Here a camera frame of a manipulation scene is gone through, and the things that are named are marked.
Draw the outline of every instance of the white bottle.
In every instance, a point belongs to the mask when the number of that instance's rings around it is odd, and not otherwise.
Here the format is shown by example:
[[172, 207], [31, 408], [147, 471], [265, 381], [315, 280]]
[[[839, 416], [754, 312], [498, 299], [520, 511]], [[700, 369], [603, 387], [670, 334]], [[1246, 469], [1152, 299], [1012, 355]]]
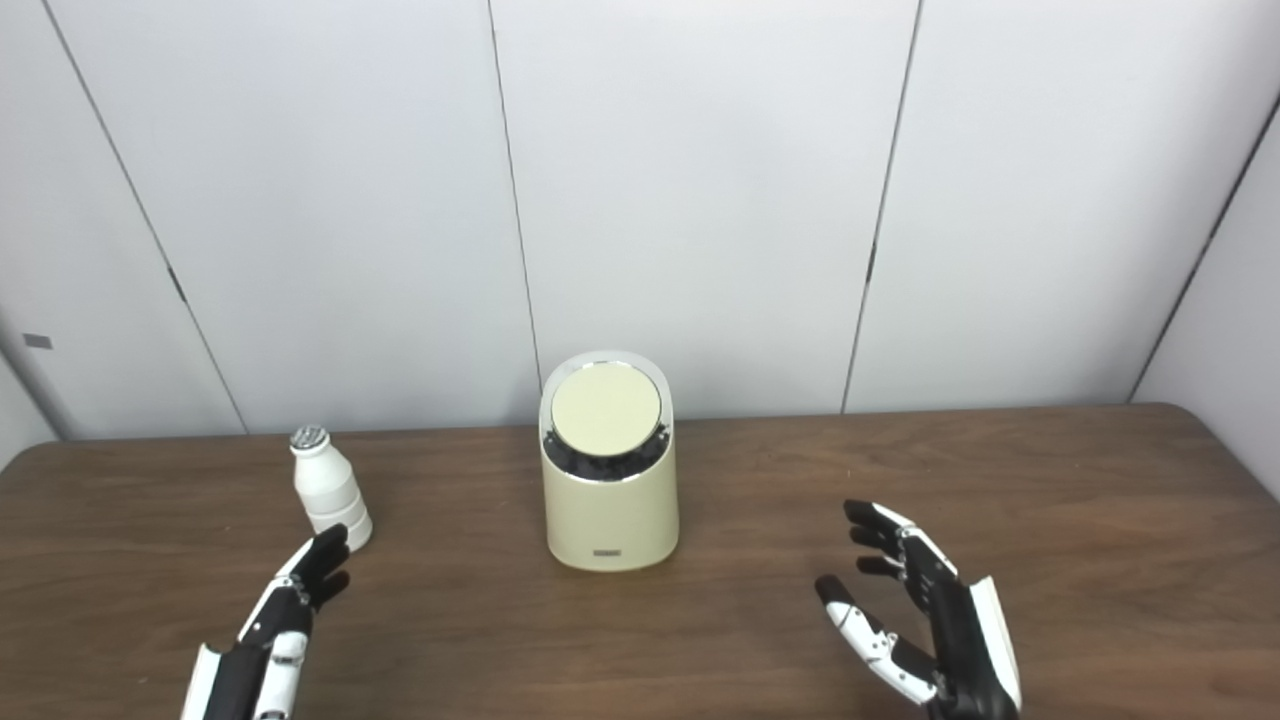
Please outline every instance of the white bottle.
[[343, 523], [351, 551], [364, 547], [374, 534], [374, 520], [360, 496], [351, 461], [329, 442], [329, 433], [320, 425], [298, 428], [289, 438], [289, 450], [297, 457], [293, 489], [302, 498], [311, 527], [320, 533]]

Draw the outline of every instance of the fingertip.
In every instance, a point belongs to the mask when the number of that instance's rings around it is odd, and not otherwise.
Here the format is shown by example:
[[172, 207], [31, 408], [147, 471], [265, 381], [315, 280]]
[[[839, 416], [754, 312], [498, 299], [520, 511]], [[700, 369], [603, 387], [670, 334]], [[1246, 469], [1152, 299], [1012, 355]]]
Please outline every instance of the fingertip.
[[852, 593], [835, 575], [818, 578], [813, 583], [813, 589], [818, 591], [818, 598], [822, 600], [823, 605], [831, 605], [832, 602], [841, 602], [849, 606], [856, 605]]
[[858, 570], [867, 575], [884, 575], [897, 578], [902, 569], [893, 565], [884, 557], [863, 556], [858, 559]]

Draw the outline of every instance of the brown table surface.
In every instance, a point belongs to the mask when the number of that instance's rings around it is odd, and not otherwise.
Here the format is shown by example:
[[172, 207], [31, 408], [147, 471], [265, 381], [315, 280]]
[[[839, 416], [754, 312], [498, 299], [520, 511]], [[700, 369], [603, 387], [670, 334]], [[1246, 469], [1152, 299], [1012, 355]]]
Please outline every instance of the brown table surface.
[[[1280, 717], [1280, 507], [1166, 405], [685, 421], [682, 538], [595, 575], [544, 543], [531, 428], [339, 434], [375, 520], [317, 620], [297, 716], [893, 719], [831, 628], [841, 501], [995, 575], [1024, 717]], [[308, 536], [284, 438], [54, 443], [0, 474], [0, 716], [175, 719]]]

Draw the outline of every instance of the robotic hand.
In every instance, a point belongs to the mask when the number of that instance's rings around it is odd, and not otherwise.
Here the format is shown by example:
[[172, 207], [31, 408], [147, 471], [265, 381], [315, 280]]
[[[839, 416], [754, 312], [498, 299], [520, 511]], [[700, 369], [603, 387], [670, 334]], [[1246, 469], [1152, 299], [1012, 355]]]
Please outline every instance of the robotic hand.
[[349, 578], [347, 527], [308, 539], [266, 584], [225, 653], [200, 647], [182, 720], [288, 720], [298, 691], [311, 621]]
[[858, 569], [906, 587], [929, 618], [938, 657], [887, 632], [836, 577], [823, 575], [814, 587], [840, 634], [873, 673], [925, 706], [931, 720], [1016, 720], [1018, 662], [995, 582], [964, 584], [929, 536], [887, 507], [847, 500], [845, 515], [854, 523], [849, 534], [855, 543], [884, 552], [859, 557]]

